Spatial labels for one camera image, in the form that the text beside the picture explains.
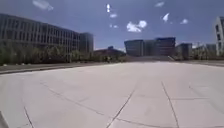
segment white cloud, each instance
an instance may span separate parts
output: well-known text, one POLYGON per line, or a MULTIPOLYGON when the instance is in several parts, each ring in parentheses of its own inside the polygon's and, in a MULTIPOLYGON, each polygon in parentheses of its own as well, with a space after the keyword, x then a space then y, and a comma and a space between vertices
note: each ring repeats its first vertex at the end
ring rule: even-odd
POLYGON ((119 28, 117 25, 113 25, 113 24, 110 24, 109 27, 110 28, 119 28))
POLYGON ((33 5, 38 7, 41 10, 51 11, 54 9, 47 1, 45 0, 33 0, 33 5))
POLYGON ((170 13, 167 13, 165 16, 163 16, 163 21, 167 22, 169 20, 170 13))
POLYGON ((139 21, 138 26, 139 26, 140 28, 145 28, 145 27, 147 26, 147 22, 144 21, 144 20, 141 20, 141 21, 139 21))
POLYGON ((117 25, 114 25, 114 28, 118 28, 118 26, 117 25))
POLYGON ((145 28, 146 26, 147 26, 147 22, 144 20, 139 21, 138 24, 129 22, 127 24, 127 31, 139 33, 139 32, 142 32, 142 29, 145 28))
POLYGON ((127 24, 127 30, 129 32, 136 32, 136 33, 142 32, 142 30, 140 28, 138 28, 138 26, 136 24, 133 24, 132 22, 129 22, 127 24))
POLYGON ((116 13, 110 14, 110 18, 116 18, 116 17, 117 17, 116 13))
POLYGON ((188 19, 183 19, 181 22, 180 22, 180 24, 188 24, 188 19))
POLYGON ((107 4, 107 9, 110 9, 110 4, 107 4))
POLYGON ((110 4, 107 4, 107 12, 110 12, 110 4))
POLYGON ((159 2, 155 5, 155 7, 163 7, 164 4, 165 4, 165 2, 159 2))

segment office building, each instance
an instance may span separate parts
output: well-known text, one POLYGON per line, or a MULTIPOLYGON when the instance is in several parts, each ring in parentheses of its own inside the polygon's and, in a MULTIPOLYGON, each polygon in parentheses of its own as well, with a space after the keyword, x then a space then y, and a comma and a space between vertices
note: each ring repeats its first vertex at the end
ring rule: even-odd
POLYGON ((182 43, 175 48, 176 56, 182 60, 189 60, 192 58, 192 43, 182 43))
POLYGON ((144 56, 144 40, 125 41, 126 53, 130 56, 144 56))
POLYGON ((156 38, 154 54, 159 56, 171 56, 175 51, 176 38, 156 38))
POLYGON ((79 51, 86 53, 93 52, 93 35, 90 33, 81 33, 80 38, 79 51))
POLYGON ((204 44, 193 49, 193 56, 197 59, 216 59, 216 44, 204 44))
POLYGON ((218 17, 215 23, 216 34, 216 54, 218 56, 224 53, 224 17, 218 17))
POLYGON ((62 46, 66 55, 73 50, 93 51, 93 36, 26 18, 0 14, 0 43, 62 46))
POLYGON ((96 55, 104 55, 104 56, 117 57, 117 58, 126 55, 123 51, 115 49, 113 46, 110 46, 107 49, 95 50, 93 53, 96 55))
POLYGON ((174 37, 154 40, 125 41, 127 55, 130 56, 171 56, 175 51, 174 37))

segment paved plaza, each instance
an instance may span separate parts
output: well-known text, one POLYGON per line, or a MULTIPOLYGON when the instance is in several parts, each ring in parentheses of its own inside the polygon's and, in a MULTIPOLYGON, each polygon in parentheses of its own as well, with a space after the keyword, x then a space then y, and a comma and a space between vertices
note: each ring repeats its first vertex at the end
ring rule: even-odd
POLYGON ((0 75, 9 128, 224 128, 224 68, 120 63, 0 75))

